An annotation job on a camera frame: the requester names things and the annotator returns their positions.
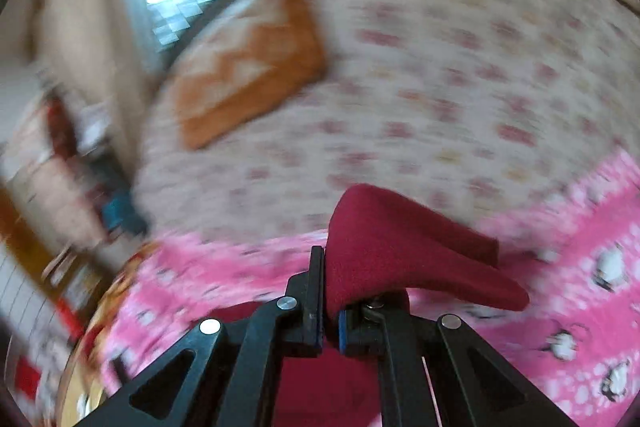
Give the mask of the cluttered bedside items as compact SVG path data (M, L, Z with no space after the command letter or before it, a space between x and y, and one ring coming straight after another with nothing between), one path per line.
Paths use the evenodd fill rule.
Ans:
M25 248L36 283L51 298L58 327L37 334L36 404L54 410L75 343L117 271L149 233L111 148L102 105L86 105L45 75L18 116L1 153L18 221L14 245Z

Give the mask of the dark red small garment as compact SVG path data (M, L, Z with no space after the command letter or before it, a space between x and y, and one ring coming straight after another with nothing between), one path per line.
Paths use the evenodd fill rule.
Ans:
M499 271L496 241L385 188L349 188L322 248L322 351L284 359L268 426L367 426L381 418L378 363L346 357L338 345L338 314L356 303L394 294L405 306L410 288L503 310L529 302L526 290ZM240 321L263 304L242 303L212 317Z

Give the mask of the beige curtain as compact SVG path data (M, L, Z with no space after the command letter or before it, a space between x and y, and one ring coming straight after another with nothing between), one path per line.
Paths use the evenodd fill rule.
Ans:
M128 173L165 67L146 0L34 0L27 55L82 101L101 105Z

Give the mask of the floral cream bed sheet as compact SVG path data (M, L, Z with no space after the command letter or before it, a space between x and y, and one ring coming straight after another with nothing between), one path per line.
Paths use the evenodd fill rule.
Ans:
M134 200L153 233L254 242L325 228L352 185L473 222L639 150L638 0L311 0L328 68L265 115L184 144L181 87L248 34L238 0L175 61Z

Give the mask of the orange white patterned cloth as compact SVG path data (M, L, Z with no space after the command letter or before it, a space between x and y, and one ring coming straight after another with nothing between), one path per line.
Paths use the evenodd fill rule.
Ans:
M175 62L170 93L183 145L220 139L327 69L312 0L250 0Z

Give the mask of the pink penguin print blanket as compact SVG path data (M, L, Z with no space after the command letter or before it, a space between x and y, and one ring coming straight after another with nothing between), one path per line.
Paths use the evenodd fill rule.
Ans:
M421 317L454 311L582 426L613 426L639 390L639 167L616 150L561 194L485 220L522 312L410 291ZM326 231L250 245L166 236L126 263L87 337L107 392L114 362L136 375L207 311L263 303L305 269Z

